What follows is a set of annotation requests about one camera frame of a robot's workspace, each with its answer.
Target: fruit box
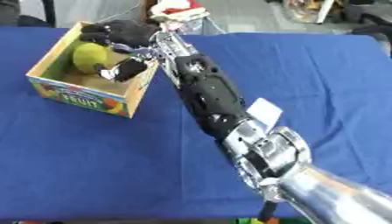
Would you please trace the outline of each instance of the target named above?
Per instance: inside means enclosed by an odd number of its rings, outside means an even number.
[[[149,68],[126,82],[105,80],[98,74],[86,75],[73,65],[72,55],[79,41],[81,28],[87,23],[77,23],[34,66],[27,77],[44,98],[65,102],[131,118],[137,109],[150,81],[157,70],[153,61]],[[109,66],[128,58],[115,52],[108,54]]]

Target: silver metal cylinder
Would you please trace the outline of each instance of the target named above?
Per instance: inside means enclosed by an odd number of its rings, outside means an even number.
[[[287,173],[279,188],[283,198],[313,223],[392,223],[392,198],[388,195],[311,164]]]

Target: robot forearm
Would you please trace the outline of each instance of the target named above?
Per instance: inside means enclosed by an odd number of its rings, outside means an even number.
[[[162,32],[154,47],[199,126],[267,201],[288,201],[313,223],[392,223],[389,196],[311,165],[309,147],[293,130],[265,133],[226,75],[180,36]]]

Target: blue tablecloth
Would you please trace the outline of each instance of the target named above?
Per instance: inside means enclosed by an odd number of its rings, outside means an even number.
[[[25,73],[65,32],[0,29],[0,219],[256,216],[262,199],[158,72],[133,119],[42,99]],[[251,104],[263,97],[315,165],[392,193],[392,62],[371,38],[240,33],[187,40]],[[278,216],[297,216],[281,204]]]

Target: tennis ball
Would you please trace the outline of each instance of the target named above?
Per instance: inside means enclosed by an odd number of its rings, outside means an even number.
[[[95,65],[107,64],[107,48],[94,43],[86,43],[75,47],[73,64],[84,74],[96,74]]]

